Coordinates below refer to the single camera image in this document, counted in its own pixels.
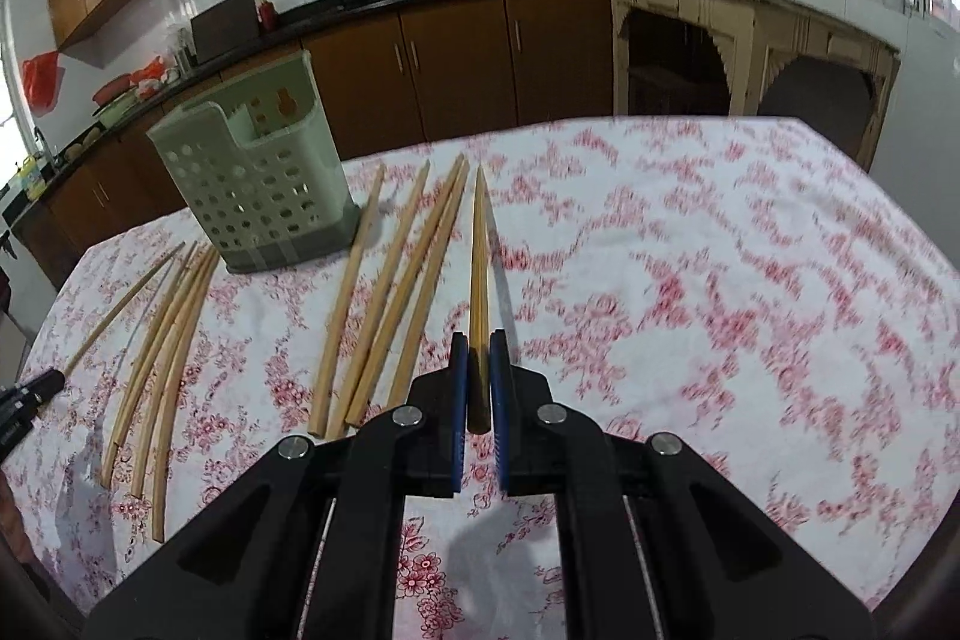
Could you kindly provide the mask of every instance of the tablecloth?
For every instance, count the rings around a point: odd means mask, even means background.
[[[799,121],[585,119],[348,162],[358,203],[381,161],[387,173],[335,389],[419,166],[433,169],[415,232],[461,151],[490,184],[491,327],[506,328],[517,359],[608,432],[678,432],[875,605],[960,485],[960,279],[925,235]],[[450,335],[467,330],[471,227],[468,191],[420,372],[444,365]],[[184,210],[88,250],[26,374],[63,366],[165,248],[202,236]],[[345,264],[251,275],[220,264],[179,399],[168,535],[304,432]],[[83,609],[157,548],[149,500],[128,494],[136,437],[112,490],[97,482],[157,285],[6,465],[40,560]],[[493,463],[491,435],[469,437],[459,497],[408,501],[395,637],[564,636],[553,501],[501,496]]]

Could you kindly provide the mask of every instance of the red plastic bag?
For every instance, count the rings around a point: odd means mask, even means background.
[[[56,93],[56,57],[59,52],[45,52],[23,62],[23,92],[27,105],[34,112],[46,112],[54,105]]]

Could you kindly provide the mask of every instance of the wooden chopstick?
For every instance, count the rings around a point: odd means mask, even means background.
[[[360,262],[367,243],[367,234],[370,234],[373,221],[379,210],[380,187],[383,185],[383,176],[386,167],[381,164],[373,178],[370,195],[367,196],[367,205],[360,218],[356,236],[353,238],[353,247],[347,259],[347,268],[344,270],[337,301],[333,305],[326,324],[326,343],[323,345],[323,356],[320,357],[320,366],[313,379],[313,403],[310,405],[310,420],[307,432],[314,437],[326,437],[326,420],[330,410],[330,389],[333,387],[333,377],[337,373],[337,354],[340,352],[340,342],[344,336],[344,325],[347,321],[347,311],[350,300],[353,298],[353,289],[356,287],[357,275],[360,272]]]
[[[120,404],[119,413],[117,413],[117,418],[113,423],[113,431],[110,434],[110,442],[107,444],[107,453],[104,455],[104,463],[100,472],[100,485],[104,488],[109,489],[112,485],[113,468],[116,463],[117,453],[120,452],[120,448],[123,447],[124,442],[127,440],[128,430],[130,429],[131,421],[133,421],[133,413],[136,412],[136,407],[140,402],[143,386],[147,383],[150,370],[154,368],[157,354],[160,352],[160,348],[162,348],[164,340],[167,338],[167,333],[170,332],[170,328],[173,326],[176,314],[181,310],[181,307],[184,306],[184,301],[194,286],[197,275],[200,273],[200,268],[203,266],[203,263],[209,259],[211,254],[216,254],[216,249],[213,247],[208,247],[203,253],[195,255],[193,266],[191,266],[189,271],[184,271],[184,274],[179,277],[179,280],[175,281],[176,285],[171,287],[171,290],[168,292],[168,295],[172,297],[172,301],[163,314],[160,328],[157,329],[157,333],[155,334],[154,340],[152,340],[150,349],[147,351],[145,360],[143,360],[136,375],[131,376],[130,382],[127,384],[123,401]]]
[[[387,352],[390,351],[390,345],[397,335],[397,327],[400,325],[400,319],[407,309],[410,302],[410,296],[416,285],[416,277],[419,276],[421,266],[424,265],[426,251],[430,247],[434,233],[440,223],[446,204],[454,190],[462,194],[464,186],[467,185],[467,172],[469,165],[463,155],[457,157],[450,174],[446,175],[446,181],[443,183],[443,189],[440,191],[440,197],[437,203],[433,205],[430,215],[424,223],[424,229],[416,242],[413,255],[410,262],[407,263],[400,283],[397,285],[397,291],[394,298],[390,301],[390,308],[380,324],[380,330],[376,334],[376,340],[373,341],[373,348],[370,351],[367,365],[364,367],[363,376],[360,378],[360,384],[354,393],[353,401],[350,403],[349,413],[347,414],[347,423],[353,427],[359,427],[363,421],[364,413],[367,411],[367,405],[373,397],[373,389],[383,371],[384,362],[387,360]],[[333,429],[333,437],[341,437],[342,429]]]
[[[163,323],[163,316],[165,316],[165,314],[167,314],[167,310],[170,309],[170,304],[173,302],[176,290],[178,289],[181,280],[184,279],[184,273],[186,273],[190,263],[193,261],[193,254],[196,249],[197,242],[193,242],[193,244],[187,248],[186,256],[179,263],[179,266],[174,272],[173,282],[171,282],[170,287],[168,287],[166,290],[163,298],[160,299],[160,306],[157,307],[157,311],[150,321],[150,328],[147,330],[147,335],[143,339],[143,344],[140,345],[140,351],[136,355],[136,361],[133,362],[133,369],[131,369],[130,373],[131,379],[136,378],[139,375],[140,370],[143,367],[143,363],[146,362],[147,354],[150,352],[150,346],[154,344],[154,339],[157,338],[157,331],[160,330],[160,324]],[[128,403],[130,403],[130,399],[128,398],[128,394],[125,394],[123,398],[123,404],[121,405],[121,410],[125,410]]]
[[[176,340],[176,353],[173,365],[167,374],[163,389],[163,414],[160,418],[160,432],[157,433],[157,453],[154,464],[154,496],[152,497],[152,538],[163,542],[167,507],[167,471],[170,466],[170,445],[173,440],[174,418],[176,417],[176,399],[184,378],[184,365],[190,352],[193,333],[203,311],[203,302],[210,286],[210,278],[216,271],[220,256],[214,251],[205,259],[205,267],[190,292],[189,315],[184,321],[179,338]]]
[[[466,172],[461,176],[465,185],[467,183]],[[437,229],[437,240],[434,242],[433,249],[430,250],[430,258],[424,272],[424,282],[421,284],[419,294],[416,295],[414,314],[411,316],[410,325],[407,327],[407,335],[403,340],[403,350],[400,353],[400,362],[397,364],[394,382],[390,388],[388,408],[399,407],[406,401],[410,381],[414,376],[416,355],[419,354],[419,345],[424,338],[426,319],[430,314],[433,297],[437,292],[440,268],[443,267],[446,249],[450,244],[450,235],[453,233],[453,224],[456,223],[457,215],[460,213],[460,203],[463,200],[464,189],[454,187],[454,191],[455,196],[448,201],[443,211],[443,219],[440,220],[440,228]]]
[[[206,257],[200,259],[200,269],[203,270],[203,265],[210,263],[210,258],[215,256],[216,251],[212,247],[208,248]],[[189,300],[184,301],[184,306],[174,315],[173,323],[166,335],[166,339],[163,341],[163,359],[160,361],[160,368],[157,370],[154,387],[151,389],[150,405],[148,405],[143,423],[140,427],[140,437],[136,445],[136,457],[133,461],[133,480],[131,480],[130,492],[137,499],[143,497],[143,483],[147,474],[147,457],[150,455],[150,442],[154,436],[154,429],[157,427],[157,415],[160,413],[160,400],[163,397],[163,389],[167,376],[170,374],[170,367],[174,360],[174,354],[176,353],[176,345],[179,344],[179,340],[184,334],[187,322],[190,319],[190,305],[191,302]],[[149,376],[149,374],[150,371],[147,370],[145,376]]]
[[[70,377],[70,373],[77,368],[78,363],[80,363],[80,359],[83,359],[86,351],[90,349],[90,345],[93,345],[93,343],[97,341],[97,338],[104,333],[104,330],[107,329],[107,326],[112,324],[113,319],[120,314],[120,311],[130,304],[131,299],[133,299],[133,297],[135,297],[143,289],[143,287],[147,285],[150,280],[152,280],[152,277],[154,277],[154,275],[157,274],[161,268],[163,268],[165,263],[170,261],[171,258],[176,256],[176,254],[181,251],[182,247],[184,247],[184,242],[181,242],[173,250],[168,250],[166,253],[160,256],[157,262],[147,270],[147,273],[133,284],[131,290],[128,290],[126,295],[124,295],[120,301],[113,305],[113,308],[104,316],[104,319],[97,324],[96,328],[90,332],[90,336],[86,338],[83,345],[80,345],[80,350],[75,352],[74,357],[72,357],[70,362],[66,365],[64,376]]]
[[[400,257],[403,254],[403,247],[410,235],[410,228],[414,223],[416,208],[419,206],[419,199],[424,194],[426,185],[426,176],[430,172],[430,163],[424,164],[424,167],[416,175],[413,191],[410,191],[409,199],[403,207],[403,213],[400,215],[400,225],[397,226],[397,232],[394,234],[394,240],[387,251],[387,260],[383,263],[376,283],[373,285],[370,304],[367,306],[367,313],[364,315],[363,325],[360,327],[360,335],[357,338],[357,345],[353,349],[353,355],[350,357],[347,374],[344,375],[343,384],[340,386],[340,397],[337,400],[337,407],[334,410],[333,418],[330,421],[328,431],[334,432],[333,437],[339,437],[337,432],[344,429],[344,418],[347,417],[350,400],[357,389],[364,367],[367,364],[367,357],[370,355],[373,338],[376,336],[376,329],[380,325],[380,319],[383,317],[384,308],[387,306],[387,296],[390,293],[390,286],[394,283],[397,276],[397,268],[400,266]]]
[[[486,434],[491,428],[490,379],[487,375],[490,347],[490,315],[487,306],[487,184],[478,167],[473,190],[473,253],[470,258],[470,352],[467,391],[467,429],[471,434]]]

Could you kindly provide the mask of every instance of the screw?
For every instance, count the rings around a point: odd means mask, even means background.
[[[680,442],[680,437],[675,434],[660,432],[650,438],[650,447],[661,456],[676,456],[683,450],[683,442]]]
[[[421,413],[420,408],[415,408],[414,405],[404,405],[394,410],[392,418],[394,418],[394,423],[397,426],[416,426],[424,420],[424,414]]]
[[[280,440],[280,445],[277,445],[277,453],[283,456],[283,458],[289,458],[290,461],[303,458],[309,451],[310,440],[306,437],[301,437],[299,434],[294,434],[294,437],[287,437],[286,439]]]
[[[541,405],[536,411],[536,417],[544,423],[563,423],[566,420],[566,410],[560,405]]]

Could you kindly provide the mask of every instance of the countertop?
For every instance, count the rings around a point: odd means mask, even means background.
[[[294,39],[299,39],[301,36],[317,33],[327,28],[334,28],[336,25],[342,25],[351,20],[359,20],[391,9],[414,4],[430,4],[434,1],[443,0],[318,0],[310,1],[308,4],[301,4],[301,6],[296,6],[285,12],[281,12],[280,15],[278,15],[277,30],[264,34],[253,42],[247,42],[241,47],[236,47],[200,65],[198,68],[195,68],[194,71],[191,71],[189,76],[176,81],[176,83],[160,91],[154,97],[133,107],[117,124],[114,124],[112,128],[104,131],[104,134],[97,140],[97,143],[90,145],[90,148],[83,151],[76,161],[65,166],[52,179],[48,180],[47,190],[43,196],[40,196],[40,201],[50,196],[59,183],[66,180],[71,173],[75,172],[75,170],[83,164],[83,160],[85,160],[91,150],[96,148],[100,140],[110,139],[116,134],[121,133],[128,124],[141,118],[141,116],[144,116],[147,112],[157,109],[163,102],[171,100],[171,98],[175,97],[179,92],[204,81],[218,71],[232,66],[252,55],[256,55],[258,52],[264,52],[264,50],[278,47]],[[16,228],[16,224],[19,223],[20,220],[23,220],[25,215],[29,213],[30,205],[25,194],[23,194],[22,196],[15,197],[11,205],[4,210],[4,218],[6,218],[8,226],[10,226],[11,229]]]

